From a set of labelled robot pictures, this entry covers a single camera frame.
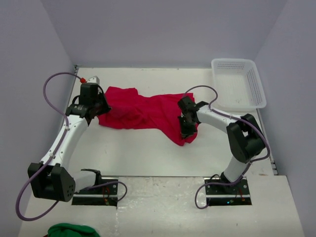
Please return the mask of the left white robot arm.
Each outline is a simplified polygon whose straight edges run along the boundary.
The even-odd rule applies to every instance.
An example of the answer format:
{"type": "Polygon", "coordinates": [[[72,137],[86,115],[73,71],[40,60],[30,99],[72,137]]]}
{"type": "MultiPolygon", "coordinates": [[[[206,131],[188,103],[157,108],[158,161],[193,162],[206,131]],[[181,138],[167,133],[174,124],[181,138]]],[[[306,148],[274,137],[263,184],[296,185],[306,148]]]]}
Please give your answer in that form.
{"type": "Polygon", "coordinates": [[[31,163],[28,176],[35,197],[68,202],[82,189],[92,194],[102,190],[100,171],[82,169],[71,175],[69,167],[72,154],[91,121],[108,113],[103,89],[98,83],[85,82],[80,86],[79,102],[66,109],[66,119],[50,150],[39,163],[31,163]]]}

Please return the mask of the red t shirt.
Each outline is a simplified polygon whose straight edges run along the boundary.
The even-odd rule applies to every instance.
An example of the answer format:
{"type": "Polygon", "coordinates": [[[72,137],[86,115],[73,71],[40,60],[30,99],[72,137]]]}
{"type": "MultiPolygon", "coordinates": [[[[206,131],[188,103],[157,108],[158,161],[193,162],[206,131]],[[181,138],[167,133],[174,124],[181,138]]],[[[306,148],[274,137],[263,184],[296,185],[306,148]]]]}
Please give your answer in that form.
{"type": "Polygon", "coordinates": [[[158,129],[173,143],[191,143],[197,134],[182,138],[177,103],[183,94],[162,94],[145,97],[136,88],[110,86],[105,97],[111,110],[98,117],[99,125],[114,129],[158,129]]]}

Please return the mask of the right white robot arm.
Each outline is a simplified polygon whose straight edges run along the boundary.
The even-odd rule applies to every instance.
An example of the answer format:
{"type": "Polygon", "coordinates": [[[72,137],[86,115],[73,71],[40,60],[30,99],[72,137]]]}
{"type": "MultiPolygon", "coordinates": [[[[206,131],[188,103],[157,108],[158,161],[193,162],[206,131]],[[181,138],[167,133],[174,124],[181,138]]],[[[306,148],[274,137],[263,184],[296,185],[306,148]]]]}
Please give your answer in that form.
{"type": "Polygon", "coordinates": [[[232,158],[222,172],[220,180],[212,183],[220,185],[224,193],[233,193],[250,165],[270,155],[268,142],[253,115],[230,115],[215,110],[204,101],[195,103],[188,96],[180,99],[177,104],[181,110],[178,119],[182,139],[197,134],[197,126],[201,123],[211,125],[227,134],[232,158]]]}

